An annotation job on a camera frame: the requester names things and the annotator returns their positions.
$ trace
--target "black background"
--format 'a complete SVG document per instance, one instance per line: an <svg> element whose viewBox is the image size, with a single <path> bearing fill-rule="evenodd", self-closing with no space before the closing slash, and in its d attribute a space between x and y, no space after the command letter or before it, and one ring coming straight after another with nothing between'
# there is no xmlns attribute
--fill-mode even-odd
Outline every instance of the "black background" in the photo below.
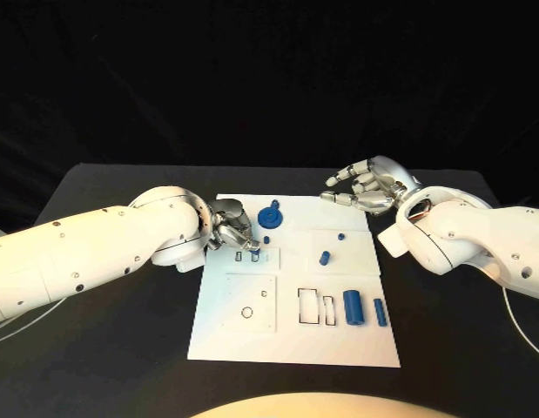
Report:
<svg viewBox="0 0 539 418"><path fill-rule="evenodd" d="M325 186L315 179L332 173L79 165L37 223L122 205L165 182L210 200L218 192L318 194ZM479 173L413 173L496 204ZM393 212L368 219L374 234L394 218ZM382 396L463 417L539 417L539 355L508 317L502 287L470 266L436 276L378 242L377 253L401 368L187 360L202 270L178 273L146 263L0 342L0 416L184 417L254 396L321 391ZM539 347L539 300L511 292L511 302Z"/></svg>
<svg viewBox="0 0 539 418"><path fill-rule="evenodd" d="M8 232L80 162L384 154L479 170L503 204L539 206L539 7L319 3L0 0Z"/></svg>

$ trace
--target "black table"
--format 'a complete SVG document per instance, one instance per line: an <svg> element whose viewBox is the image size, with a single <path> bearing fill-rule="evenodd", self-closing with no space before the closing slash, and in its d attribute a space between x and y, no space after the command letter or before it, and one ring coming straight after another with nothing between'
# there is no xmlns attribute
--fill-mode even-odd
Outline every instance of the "black table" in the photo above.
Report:
<svg viewBox="0 0 539 418"><path fill-rule="evenodd" d="M334 172L79 165L38 223L128 205L158 185L179 185L204 199L218 192L315 195ZM414 174L427 185L465 189L496 205L479 173ZM370 219L374 234L393 219L393 213ZM380 243L377 249L401 369L188 361L202 270L178 273L148 263L70 298L0 343L0 416L187 416L303 391L372 394L463 416L539 416L539 356L513 328L498 284L467 266L439 277L408 254L393 259ZM518 293L511 301L539 344L539 301Z"/></svg>

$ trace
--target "white platform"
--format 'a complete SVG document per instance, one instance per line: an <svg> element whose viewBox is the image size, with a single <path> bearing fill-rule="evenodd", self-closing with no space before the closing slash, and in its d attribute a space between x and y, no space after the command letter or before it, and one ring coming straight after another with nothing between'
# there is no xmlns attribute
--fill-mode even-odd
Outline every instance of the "white platform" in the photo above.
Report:
<svg viewBox="0 0 539 418"><path fill-rule="evenodd" d="M400 367L390 318L388 327L377 321L374 299L385 301L385 295L365 213L318 197L221 198L243 202L254 236L263 242L267 235L270 243L263 246L260 263L250 263L249 253L236 261L228 247L208 252L188 358ZM274 199L285 221L267 230L257 225L257 213ZM339 233L346 234L342 241ZM319 264L325 250L332 254L328 266ZM318 289L319 325L299 323L300 288ZM349 289L361 292L364 326L346 323L342 293ZM326 325L323 296L335 300L335 327Z"/></svg>

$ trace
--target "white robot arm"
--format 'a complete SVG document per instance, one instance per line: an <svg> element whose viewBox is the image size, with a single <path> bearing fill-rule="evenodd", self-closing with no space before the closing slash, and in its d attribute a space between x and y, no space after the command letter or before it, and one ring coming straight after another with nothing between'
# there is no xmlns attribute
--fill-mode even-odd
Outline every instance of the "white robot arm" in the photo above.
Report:
<svg viewBox="0 0 539 418"><path fill-rule="evenodd" d="M506 288L539 299L539 210L492 209L472 194L424 188L406 168L375 157L351 165L326 182L359 175L354 192L321 197L375 215L398 208L395 224L378 235L388 252L411 252L423 267L444 274L460 264L479 268Z"/></svg>
<svg viewBox="0 0 539 418"><path fill-rule="evenodd" d="M187 272L204 248L260 248L238 200L214 210L181 187L156 187L106 207L0 237L0 320L135 272L148 261Z"/></svg>

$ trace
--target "beige object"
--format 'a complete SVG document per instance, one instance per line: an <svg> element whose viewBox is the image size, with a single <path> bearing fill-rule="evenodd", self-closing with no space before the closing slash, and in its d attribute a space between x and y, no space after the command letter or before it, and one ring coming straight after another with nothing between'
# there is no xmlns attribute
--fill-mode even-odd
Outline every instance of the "beige object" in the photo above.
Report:
<svg viewBox="0 0 539 418"><path fill-rule="evenodd" d="M452 418L411 403L359 394L274 394L224 405L194 418L313 418L346 416L388 418Z"/></svg>

